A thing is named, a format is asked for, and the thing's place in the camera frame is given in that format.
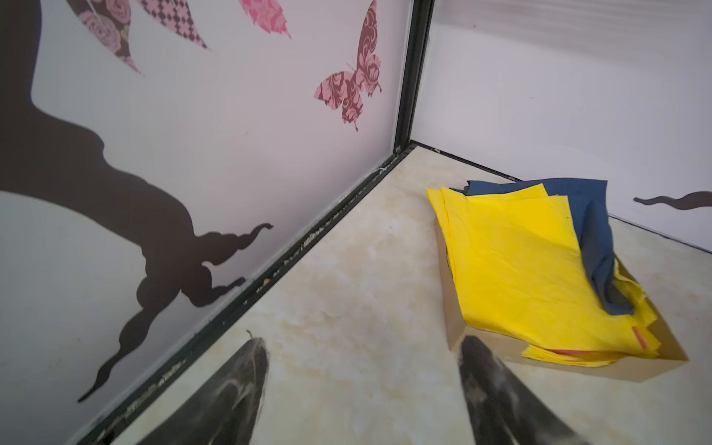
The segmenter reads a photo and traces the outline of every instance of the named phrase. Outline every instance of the yellow fabric stack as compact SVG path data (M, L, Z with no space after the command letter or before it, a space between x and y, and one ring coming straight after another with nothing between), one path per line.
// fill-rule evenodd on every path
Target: yellow fabric stack
M624 355L654 358L659 341L645 291L619 272L634 315L609 315L589 284L568 198L543 185L466 197L428 190L468 325L529 342L524 357L586 367Z

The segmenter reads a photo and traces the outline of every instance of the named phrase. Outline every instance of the black corner post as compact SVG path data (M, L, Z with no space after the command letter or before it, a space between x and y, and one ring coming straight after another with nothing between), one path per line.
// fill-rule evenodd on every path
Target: black corner post
M435 0L414 0L413 13L410 18L408 34L408 49L405 56L403 83L401 86L400 105L398 107L398 122L393 151L405 150L410 142L410 131L415 114L415 102L418 98L420 76L423 72L425 49L433 17Z

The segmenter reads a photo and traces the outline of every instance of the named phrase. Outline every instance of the black metal frame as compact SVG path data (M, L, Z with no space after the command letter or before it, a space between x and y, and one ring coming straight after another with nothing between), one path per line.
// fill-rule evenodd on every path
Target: black metal frame
M410 133L433 6L434 0L414 0L393 154L381 164L379 169L371 173L331 209L306 235L298 239L186 345L173 354L124 402L97 421L78 445L110 444L416 147L416 144L410 141Z

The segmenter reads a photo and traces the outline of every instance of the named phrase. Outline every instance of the folded fabric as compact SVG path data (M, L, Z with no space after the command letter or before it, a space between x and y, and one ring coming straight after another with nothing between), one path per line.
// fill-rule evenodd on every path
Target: folded fabric
M656 356L659 342L647 329L656 316L638 283L616 275L633 315L602 309L583 268L566 196L548 196L538 184L473 197L429 189L428 198L468 325L526 340L525 357L566 365Z
M596 179L554 178L539 181L495 184L468 181L463 193L466 196L503 194L543 184L549 195L569 198L571 217L581 248L582 261L588 281L611 315L630 315L633 305L614 285L613 233L608 224L606 210L606 181Z

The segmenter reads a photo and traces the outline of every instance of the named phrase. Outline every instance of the butterfly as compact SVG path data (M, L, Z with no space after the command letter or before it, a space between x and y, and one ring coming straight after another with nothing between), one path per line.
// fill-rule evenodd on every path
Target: butterfly
M315 99L323 100L332 110L336 110L341 105L344 123L353 122L356 131L358 131L356 119L363 110L361 91L365 89L369 97L376 91L376 87L379 91L383 91L378 83L381 60L374 54L378 39L376 25L376 0L373 0L361 28L356 69L333 73L317 87L314 93Z

